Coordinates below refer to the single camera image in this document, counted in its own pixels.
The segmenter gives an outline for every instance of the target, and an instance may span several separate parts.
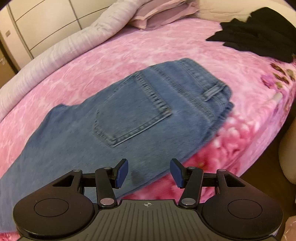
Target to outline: mattress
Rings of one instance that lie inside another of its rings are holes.
[[[287,64],[239,52],[221,42],[205,41],[220,29],[219,23],[193,18],[151,31],[125,27],[107,42],[55,71],[25,95],[0,123],[0,178],[56,105],[79,104],[135,71],[181,58],[195,60],[230,86],[234,104],[215,137],[185,166],[197,166],[205,172],[225,168],[240,176],[266,149],[289,113],[295,96],[291,73],[296,74],[296,61]],[[128,198],[178,201],[181,194],[182,190],[167,174]],[[212,195],[212,188],[203,188],[201,201]],[[1,238],[14,240],[17,235],[2,234]]]

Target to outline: brown leaf print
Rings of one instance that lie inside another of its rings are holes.
[[[285,71],[280,66],[278,66],[274,63],[271,63],[270,66],[273,67],[275,70],[281,72],[283,75],[286,75]]]
[[[286,71],[287,71],[287,74],[290,76],[290,79],[292,81],[295,81],[295,75],[294,75],[293,70],[287,69]]]
[[[284,76],[283,77],[280,77],[278,74],[275,74],[275,73],[273,73],[273,74],[274,74],[274,77],[277,78],[278,80],[283,81],[286,84],[289,84],[289,81],[287,80],[286,77],[284,77]]]
[[[276,82],[276,86],[278,89],[281,89],[283,87],[283,85],[280,82]]]

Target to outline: wooden floor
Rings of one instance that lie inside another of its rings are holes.
[[[292,106],[291,112],[276,138],[268,146],[260,158],[241,176],[243,180],[263,191],[270,197],[276,199],[283,211],[284,220],[277,234],[281,239],[285,222],[290,216],[296,215],[296,185],[290,183],[284,176],[278,157],[278,149],[281,138],[296,117],[296,103]]]

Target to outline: denim fabric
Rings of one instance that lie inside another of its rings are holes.
[[[13,206],[73,169],[114,167],[129,173],[117,197],[165,175],[169,161],[196,153],[223,124],[230,88],[191,59],[133,73],[82,104],[58,105],[0,179],[0,232],[15,230]],[[85,195],[96,202],[94,188]]]

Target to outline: wall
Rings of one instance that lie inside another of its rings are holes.
[[[0,31],[4,37],[11,31],[5,41],[22,68],[60,40],[91,25],[115,1],[12,0],[0,14]]]

